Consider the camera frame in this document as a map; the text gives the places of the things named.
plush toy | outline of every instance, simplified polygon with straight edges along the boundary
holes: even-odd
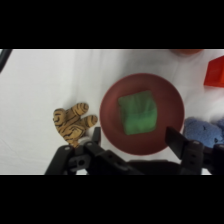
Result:
[[[210,124],[196,118],[185,121],[184,136],[188,140],[196,140],[207,147],[213,148],[216,144],[224,143],[224,119],[216,124]]]
[[[69,110],[57,109],[54,112],[53,120],[59,134],[75,148],[79,146],[78,141],[84,136],[86,130],[93,127],[98,121],[96,116],[81,119],[88,109],[87,104],[80,103]]]

white backdrop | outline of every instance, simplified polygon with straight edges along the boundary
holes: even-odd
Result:
[[[53,111],[87,102],[89,114],[99,116],[108,88],[129,74],[153,73],[172,82],[183,98],[186,118],[221,118],[224,89],[203,82],[208,62],[222,55],[223,49],[189,57],[156,49],[15,49],[0,75],[0,174],[44,174],[57,148],[65,145]],[[127,161],[179,162],[169,148],[136,157],[120,152],[104,136],[102,146]]]

red block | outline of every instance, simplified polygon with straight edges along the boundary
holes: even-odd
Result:
[[[224,88],[224,56],[209,62],[204,85]]]

black cable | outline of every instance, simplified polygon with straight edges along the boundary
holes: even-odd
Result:
[[[12,53],[13,49],[3,49],[2,53],[0,55],[0,73],[2,72],[3,68],[6,65],[6,62],[8,61],[8,58],[10,54]]]

green block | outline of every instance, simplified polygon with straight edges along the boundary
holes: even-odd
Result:
[[[150,91],[118,99],[126,135],[152,132],[156,128],[157,106]]]

